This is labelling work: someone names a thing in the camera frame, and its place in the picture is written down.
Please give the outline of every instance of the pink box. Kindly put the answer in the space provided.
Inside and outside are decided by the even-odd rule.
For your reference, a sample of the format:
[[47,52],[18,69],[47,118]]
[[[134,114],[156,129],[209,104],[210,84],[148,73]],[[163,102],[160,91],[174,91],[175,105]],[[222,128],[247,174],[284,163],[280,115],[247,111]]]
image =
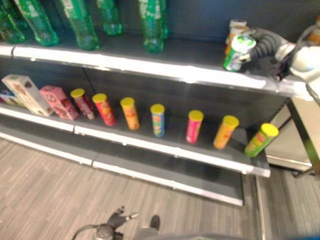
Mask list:
[[47,85],[40,93],[60,118],[75,120],[78,117],[77,110],[61,87]]

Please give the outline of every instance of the snack box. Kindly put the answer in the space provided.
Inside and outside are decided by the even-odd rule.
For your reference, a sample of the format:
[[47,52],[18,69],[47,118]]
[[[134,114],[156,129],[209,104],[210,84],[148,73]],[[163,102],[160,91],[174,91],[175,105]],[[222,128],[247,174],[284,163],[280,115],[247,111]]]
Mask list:
[[78,117],[77,110],[61,87],[47,85],[40,93],[60,118],[75,120]]
[[5,101],[10,105],[18,105],[21,107],[26,107],[20,100],[17,98],[11,91],[9,90],[1,90],[0,91],[0,99]]
[[2,82],[32,113],[46,117],[53,113],[37,86],[28,76],[10,74],[5,76]]

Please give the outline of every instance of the green can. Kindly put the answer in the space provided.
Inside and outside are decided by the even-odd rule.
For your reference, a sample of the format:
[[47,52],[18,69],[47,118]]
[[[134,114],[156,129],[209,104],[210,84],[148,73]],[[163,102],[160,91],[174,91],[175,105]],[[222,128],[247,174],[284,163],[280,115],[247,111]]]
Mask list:
[[236,35],[232,40],[231,50],[224,60],[224,69],[231,72],[239,71],[242,63],[237,58],[247,54],[255,46],[256,40],[254,40],[251,36],[243,34]]
[[279,130],[270,123],[263,123],[259,131],[254,135],[251,141],[244,149],[245,155],[248,157],[257,156],[276,136]]

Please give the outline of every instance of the white shelf edge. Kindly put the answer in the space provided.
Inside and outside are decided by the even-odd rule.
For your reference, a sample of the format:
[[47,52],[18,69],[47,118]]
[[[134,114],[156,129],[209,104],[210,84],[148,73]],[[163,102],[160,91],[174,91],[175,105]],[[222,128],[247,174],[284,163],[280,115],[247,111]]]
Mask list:
[[31,112],[24,113],[20,111],[11,110],[9,108],[6,108],[4,104],[0,105],[0,114],[7,115],[9,117],[15,117],[17,119],[26,120],[29,122],[33,122],[33,123],[37,123],[45,126],[49,126],[49,127],[60,129],[60,130],[65,130],[68,132],[74,131],[73,124],[52,120],[46,117],[37,116],[32,114]]
[[6,43],[0,43],[0,56],[11,57],[14,46],[6,45]]
[[301,84],[304,84],[303,82],[284,79],[282,82],[275,83],[267,76],[222,71],[192,65],[169,64],[81,50],[48,49],[34,46],[16,46],[13,50],[13,57],[31,61],[53,61],[102,71],[118,70],[161,76],[188,84],[223,85],[229,86],[229,88],[240,87],[310,98],[306,88],[301,88]]
[[203,190],[197,187],[193,187],[193,186],[189,186],[186,184],[182,184],[173,180],[168,180],[168,179],[164,179],[161,177],[156,177],[156,176],[152,176],[149,174],[145,174],[145,173],[141,173],[141,172],[137,172],[137,171],[133,171],[133,170],[129,170],[123,167],[118,167],[115,165],[109,165],[109,164],[105,164],[105,163],[101,163],[101,162],[97,162],[94,161],[93,165],[94,168],[100,168],[100,169],[104,169],[107,171],[111,171],[111,172],[115,172],[118,174],[123,174],[123,175],[127,175],[127,176],[131,176],[134,178],[138,178],[138,179],[142,179],[145,181],[149,181],[152,183],[156,183],[156,184],[160,184],[160,185],[164,185],[173,189],[178,189],[178,190],[182,190],[185,192],[189,192],[192,194],[196,194],[196,195],[200,195],[206,198],[210,198],[210,199],[214,199],[214,200],[219,200],[225,203],[230,203],[233,205],[237,205],[237,206],[243,206],[244,201],[240,200],[240,199],[236,199],[233,197],[229,197],[229,196],[225,196],[222,194],[218,194],[215,192],[211,192],[211,191],[207,191],[207,190]]
[[130,146],[134,146],[142,149],[169,154],[177,158],[191,159],[194,161],[214,165],[217,167],[226,168],[229,170],[236,170],[242,174],[256,174],[266,178],[269,178],[271,174],[271,171],[269,169],[254,167],[252,165],[247,165],[244,163],[239,163],[239,162],[234,162],[234,161],[219,158],[219,157],[209,156],[209,155],[185,150],[179,147],[172,147],[172,146],[154,143],[146,140],[140,140],[140,139],[136,139],[128,136],[119,135],[116,133],[95,130],[95,129],[77,126],[77,125],[74,126],[74,133],[96,137],[96,138],[108,140],[111,142],[117,142],[122,145],[130,145]]
[[65,158],[65,159],[73,160],[73,161],[76,161],[80,164],[87,164],[87,165],[92,164],[92,160],[90,160],[90,159],[87,159],[87,158],[84,158],[81,156],[77,156],[77,155],[74,155],[74,154],[71,154],[71,153],[68,153],[65,151],[60,151],[60,150],[57,150],[57,149],[54,149],[54,148],[51,148],[48,146],[43,146],[43,145],[28,141],[28,140],[24,140],[24,139],[21,139],[19,137],[15,137],[15,136],[12,136],[9,134],[5,134],[2,132],[0,132],[0,138],[4,138],[6,140],[9,140],[9,141],[12,141],[12,142],[36,149],[36,150],[40,150],[40,151],[43,151],[43,152],[46,152],[49,154],[53,154],[53,155],[56,155],[56,156],[59,156],[59,157]]

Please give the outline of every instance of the bottom shelf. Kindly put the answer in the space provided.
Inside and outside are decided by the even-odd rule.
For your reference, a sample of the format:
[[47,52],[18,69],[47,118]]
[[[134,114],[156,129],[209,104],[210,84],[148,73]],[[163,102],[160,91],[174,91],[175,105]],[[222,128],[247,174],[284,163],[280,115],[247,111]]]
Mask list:
[[95,168],[242,206],[241,174],[1,116],[0,137]]

